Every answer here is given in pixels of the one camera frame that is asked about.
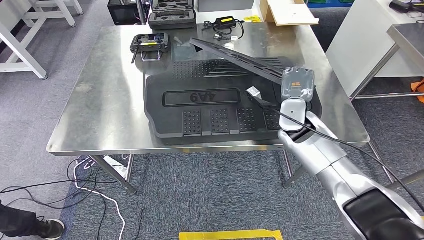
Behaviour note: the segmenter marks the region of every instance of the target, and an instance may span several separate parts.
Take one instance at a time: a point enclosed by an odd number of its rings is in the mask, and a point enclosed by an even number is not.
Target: person's leg
[[[0,233],[10,238],[36,235],[55,240],[62,236],[64,229],[59,220],[38,220],[34,212],[4,206],[0,200]]]

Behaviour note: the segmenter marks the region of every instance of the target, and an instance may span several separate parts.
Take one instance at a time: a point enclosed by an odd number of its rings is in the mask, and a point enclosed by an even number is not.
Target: black pants
[[[36,235],[37,216],[34,212],[3,206],[0,200],[0,233],[13,238]]]

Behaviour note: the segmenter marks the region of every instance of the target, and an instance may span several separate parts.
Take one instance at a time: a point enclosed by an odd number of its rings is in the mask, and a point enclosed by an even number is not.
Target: shoe
[[[57,240],[62,237],[65,225],[57,219],[37,220],[37,235],[46,240]]]

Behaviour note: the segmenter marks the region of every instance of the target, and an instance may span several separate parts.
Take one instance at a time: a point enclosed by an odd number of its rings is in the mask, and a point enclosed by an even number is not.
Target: table surface
[[[394,24],[387,34],[424,71],[424,24]]]
[[[196,53],[190,38],[214,42],[254,58],[288,57],[295,65],[315,70],[322,121],[342,140],[363,145],[370,137],[331,68],[309,26],[277,27],[275,23],[245,23],[236,42],[215,41],[213,31],[166,30],[171,51],[160,61],[142,62],[130,44],[135,35],[149,34],[146,25],[102,28],[72,91],[46,150],[56,156],[146,153],[190,153],[277,150],[276,140],[161,145],[151,135],[144,106],[146,78],[165,71],[172,61],[219,59]],[[233,34],[240,35],[239,27]]]

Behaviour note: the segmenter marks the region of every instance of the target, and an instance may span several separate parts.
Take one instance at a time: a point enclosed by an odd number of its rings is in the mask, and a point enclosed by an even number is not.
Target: yellow tape on floor
[[[180,232],[179,240],[232,240],[232,239],[260,239],[275,238],[283,240],[280,230],[265,229],[240,231],[213,231],[213,232]]]

